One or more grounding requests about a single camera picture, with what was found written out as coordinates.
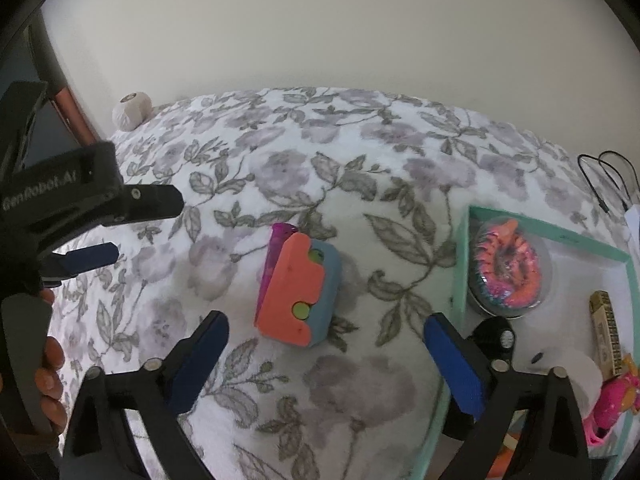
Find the person's hand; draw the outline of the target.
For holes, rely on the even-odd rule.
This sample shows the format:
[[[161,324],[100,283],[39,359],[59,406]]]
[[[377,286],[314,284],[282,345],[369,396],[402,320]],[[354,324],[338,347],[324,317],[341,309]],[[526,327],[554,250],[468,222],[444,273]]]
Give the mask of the person's hand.
[[[47,336],[43,347],[43,366],[35,372],[35,384],[40,391],[40,408],[49,419],[53,431],[62,434],[67,424],[67,413],[61,402],[63,386],[58,376],[65,364],[64,351],[60,343]]]

